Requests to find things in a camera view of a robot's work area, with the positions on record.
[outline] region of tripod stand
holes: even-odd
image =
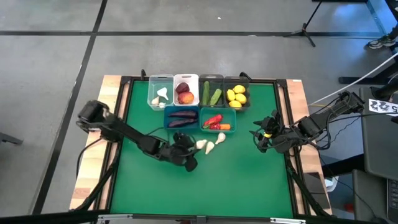
[[[320,2],[318,3],[318,5],[317,5],[317,7],[315,8],[314,12],[312,13],[310,19],[308,20],[308,22],[306,22],[306,23],[303,24],[303,27],[301,28],[301,30],[297,30],[297,31],[291,32],[290,34],[287,34],[287,35],[285,35],[284,37],[291,37],[291,36],[296,36],[296,35],[303,36],[303,35],[304,35],[304,36],[306,36],[307,39],[310,41],[312,47],[316,47],[316,46],[315,46],[315,43],[312,41],[310,35],[309,35],[308,32],[307,32],[307,27],[308,27],[309,23],[311,22],[313,16],[315,15],[315,13],[318,11],[319,6],[321,6],[321,3],[322,3],[322,1],[320,1]]]

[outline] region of cucumber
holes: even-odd
[[[207,105],[210,99],[210,83],[209,81],[205,81],[203,84],[203,93],[201,96],[202,105]]]
[[[220,96],[222,94],[222,91],[220,89],[216,89],[214,92],[213,96],[210,99],[210,106],[214,106],[217,104],[218,100],[220,99]]]

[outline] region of gray floor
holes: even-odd
[[[90,31],[100,4],[100,0],[2,1],[0,30]],[[385,30],[390,30],[396,21],[385,2],[372,0],[372,4]],[[285,32],[297,30],[315,6],[309,0],[115,0],[108,2],[99,29]],[[308,29],[379,31],[365,4],[343,3],[323,3]],[[24,139],[21,146],[0,145],[0,216],[28,212],[88,39],[0,36],[0,131]],[[391,56],[387,49],[365,49],[368,39],[317,37],[314,41],[316,48],[300,37],[97,37],[72,121],[87,100],[97,98],[103,75],[138,75],[142,68],[148,74],[245,71],[258,78],[302,79],[311,103],[341,88],[339,76],[360,77]],[[332,136],[349,122],[334,124]],[[45,213],[68,209],[76,159],[85,141],[86,134],[71,122]],[[361,144],[357,121],[322,154],[326,162],[344,159],[361,153]],[[350,194],[338,186],[330,194],[332,207],[342,209],[347,202],[343,199]]]

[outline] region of lemon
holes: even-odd
[[[233,90],[228,90],[226,92],[226,97],[229,101],[235,100],[235,92]]]
[[[242,104],[236,100],[229,102],[229,106],[233,108],[241,108]]]
[[[242,93],[238,93],[235,95],[235,100],[240,102],[241,104],[245,104],[247,99]]]
[[[242,86],[242,85],[236,85],[236,86],[233,88],[233,91],[234,91],[235,93],[244,93],[244,92],[246,91],[246,89],[245,89],[244,86]]]

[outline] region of sticker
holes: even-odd
[[[369,111],[375,113],[398,113],[398,105],[381,100],[369,99]],[[387,114],[389,116],[398,116],[398,114]]]

